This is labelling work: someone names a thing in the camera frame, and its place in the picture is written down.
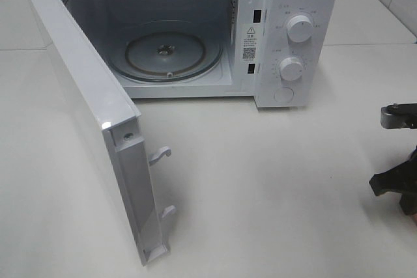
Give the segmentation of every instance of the white microwave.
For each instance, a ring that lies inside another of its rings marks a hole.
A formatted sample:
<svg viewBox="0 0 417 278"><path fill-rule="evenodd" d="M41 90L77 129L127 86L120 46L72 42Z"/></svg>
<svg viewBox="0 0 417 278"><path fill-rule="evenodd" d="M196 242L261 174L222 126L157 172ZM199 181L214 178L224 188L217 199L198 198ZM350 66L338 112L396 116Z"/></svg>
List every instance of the white microwave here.
<svg viewBox="0 0 417 278"><path fill-rule="evenodd" d="M72 116L116 177L142 264L167 248L131 98L305 105L334 0L30 0Z"/></svg>

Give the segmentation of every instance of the round button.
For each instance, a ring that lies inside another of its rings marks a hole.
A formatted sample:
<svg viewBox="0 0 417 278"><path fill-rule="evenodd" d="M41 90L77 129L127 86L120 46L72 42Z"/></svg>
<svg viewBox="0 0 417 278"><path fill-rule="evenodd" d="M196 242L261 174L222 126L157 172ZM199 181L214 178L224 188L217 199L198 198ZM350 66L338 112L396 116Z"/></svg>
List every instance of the round button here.
<svg viewBox="0 0 417 278"><path fill-rule="evenodd" d="M313 34L313 23L308 16L299 14L288 21L287 32L293 42L305 42Z"/></svg>
<svg viewBox="0 0 417 278"><path fill-rule="evenodd" d="M297 57L286 58L279 65L281 78L285 81L295 81L300 78L303 69L304 66L302 65L301 60Z"/></svg>
<svg viewBox="0 0 417 278"><path fill-rule="evenodd" d="M277 89L274 93L275 101L281 104L287 104L294 98L294 91L289 87Z"/></svg>

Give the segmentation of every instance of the qr code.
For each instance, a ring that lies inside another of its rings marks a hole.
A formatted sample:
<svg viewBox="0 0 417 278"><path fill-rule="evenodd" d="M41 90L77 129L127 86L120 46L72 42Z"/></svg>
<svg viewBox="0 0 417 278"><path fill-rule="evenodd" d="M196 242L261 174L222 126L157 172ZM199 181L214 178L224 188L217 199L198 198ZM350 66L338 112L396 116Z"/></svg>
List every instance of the qr code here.
<svg viewBox="0 0 417 278"><path fill-rule="evenodd" d="M243 48L243 59L254 59L256 54L256 48Z"/></svg>

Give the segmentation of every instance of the timer knob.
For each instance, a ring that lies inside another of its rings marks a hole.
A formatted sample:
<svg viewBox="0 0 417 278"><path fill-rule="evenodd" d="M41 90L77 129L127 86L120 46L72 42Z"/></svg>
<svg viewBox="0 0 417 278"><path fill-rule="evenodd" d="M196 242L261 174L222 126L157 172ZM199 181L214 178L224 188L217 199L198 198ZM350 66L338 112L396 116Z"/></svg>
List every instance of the timer knob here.
<svg viewBox="0 0 417 278"><path fill-rule="evenodd" d="M293 16L288 21L287 32L293 42L305 42L313 34L313 22L304 14Z"/></svg>
<svg viewBox="0 0 417 278"><path fill-rule="evenodd" d="M281 78L285 81L295 81L300 78L304 69L302 61L297 57L289 57L282 60L278 67Z"/></svg>

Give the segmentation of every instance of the warning label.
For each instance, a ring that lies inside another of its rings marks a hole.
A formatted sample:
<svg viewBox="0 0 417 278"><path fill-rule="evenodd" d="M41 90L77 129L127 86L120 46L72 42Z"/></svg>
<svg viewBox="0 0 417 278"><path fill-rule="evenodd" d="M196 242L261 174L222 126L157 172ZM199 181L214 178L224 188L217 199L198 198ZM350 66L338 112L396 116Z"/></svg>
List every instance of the warning label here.
<svg viewBox="0 0 417 278"><path fill-rule="evenodd" d="M257 51L262 36L262 25L243 24L242 26L242 60L254 63L259 52Z"/></svg>

